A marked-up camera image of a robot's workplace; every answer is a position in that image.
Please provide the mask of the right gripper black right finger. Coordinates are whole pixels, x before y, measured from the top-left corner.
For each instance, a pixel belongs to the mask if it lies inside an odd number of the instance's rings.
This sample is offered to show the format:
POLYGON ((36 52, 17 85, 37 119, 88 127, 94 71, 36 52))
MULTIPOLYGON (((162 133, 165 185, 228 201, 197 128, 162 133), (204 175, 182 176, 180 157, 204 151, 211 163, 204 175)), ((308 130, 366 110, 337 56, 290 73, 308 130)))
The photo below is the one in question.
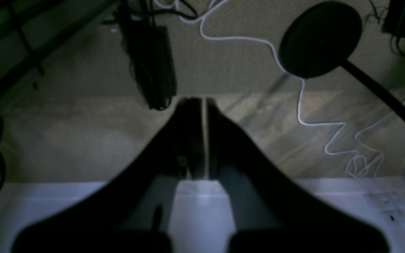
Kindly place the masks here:
POLYGON ((381 231, 317 199, 281 173, 207 99, 210 178, 230 200, 229 253, 388 253, 381 231))

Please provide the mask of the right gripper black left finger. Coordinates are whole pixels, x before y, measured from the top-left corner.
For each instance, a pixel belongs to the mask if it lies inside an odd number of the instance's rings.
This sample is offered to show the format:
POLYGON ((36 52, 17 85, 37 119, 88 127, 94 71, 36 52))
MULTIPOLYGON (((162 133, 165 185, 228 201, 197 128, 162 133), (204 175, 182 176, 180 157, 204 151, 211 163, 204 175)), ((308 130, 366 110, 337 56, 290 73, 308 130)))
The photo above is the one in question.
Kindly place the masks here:
POLYGON ((199 165, 201 99, 182 99, 130 165, 76 205, 24 228, 13 253, 171 253, 175 190, 199 165))

